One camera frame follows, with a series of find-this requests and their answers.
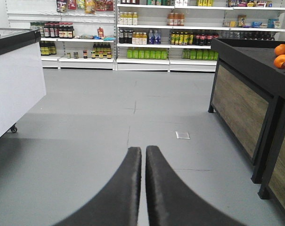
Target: wooden display counter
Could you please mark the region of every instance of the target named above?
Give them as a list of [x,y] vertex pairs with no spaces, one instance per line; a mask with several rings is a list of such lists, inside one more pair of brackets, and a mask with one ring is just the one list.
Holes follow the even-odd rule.
[[217,112],[249,157],[260,197],[275,198],[285,213],[285,70],[273,65],[282,43],[214,39],[219,60],[209,112]]

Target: can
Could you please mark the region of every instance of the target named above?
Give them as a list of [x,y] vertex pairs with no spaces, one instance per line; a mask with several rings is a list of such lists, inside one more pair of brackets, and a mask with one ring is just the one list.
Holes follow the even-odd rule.
[[73,52],[73,56],[75,59],[78,59],[78,52]]

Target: dark bottle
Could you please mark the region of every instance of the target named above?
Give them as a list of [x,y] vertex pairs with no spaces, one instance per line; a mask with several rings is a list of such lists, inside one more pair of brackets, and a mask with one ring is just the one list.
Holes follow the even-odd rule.
[[129,35],[129,30],[124,30],[124,32],[123,32],[123,43],[128,43],[128,35]]
[[123,44],[123,29],[119,30],[119,43]]
[[202,31],[202,34],[200,35],[200,46],[204,46],[205,45],[205,31]]
[[128,43],[132,43],[132,38],[133,38],[133,30],[129,30],[128,33]]
[[49,26],[49,22],[46,22],[46,23],[45,23],[45,26],[44,26],[44,35],[45,35],[45,38],[50,38],[50,26]]
[[206,46],[211,46],[212,45],[212,33],[208,33],[206,36]]
[[54,30],[54,22],[50,23],[50,37],[51,38],[55,38],[56,37],[56,33],[55,33],[55,30]]

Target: green bottle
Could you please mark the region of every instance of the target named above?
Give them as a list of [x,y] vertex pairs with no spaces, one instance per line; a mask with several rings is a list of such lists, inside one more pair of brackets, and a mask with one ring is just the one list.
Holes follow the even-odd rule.
[[214,51],[213,50],[209,50],[208,59],[209,60],[213,60],[214,59]]
[[156,51],[153,49],[150,51],[150,59],[156,59]]
[[144,51],[144,59],[149,59],[151,57],[151,51],[149,49],[146,49]]
[[133,58],[134,59],[138,59],[138,57],[139,57],[139,51],[138,51],[138,49],[134,48],[134,50],[133,50]]
[[198,49],[197,50],[197,57],[196,57],[197,60],[202,60],[203,59],[203,51],[202,49]]
[[132,59],[133,58],[133,50],[131,48],[128,49],[127,51],[127,58]]
[[204,49],[202,60],[208,60],[208,55],[209,55],[208,49]]
[[193,48],[190,50],[189,59],[196,60],[196,58],[197,58],[197,51]]
[[218,56],[219,56],[218,52],[214,52],[214,58],[213,58],[213,60],[218,60]]

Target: yellow bottle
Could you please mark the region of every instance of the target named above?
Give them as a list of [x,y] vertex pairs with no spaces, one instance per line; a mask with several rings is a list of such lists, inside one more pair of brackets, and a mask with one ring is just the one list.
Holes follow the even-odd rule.
[[133,14],[133,25],[138,25],[138,14],[134,12]]

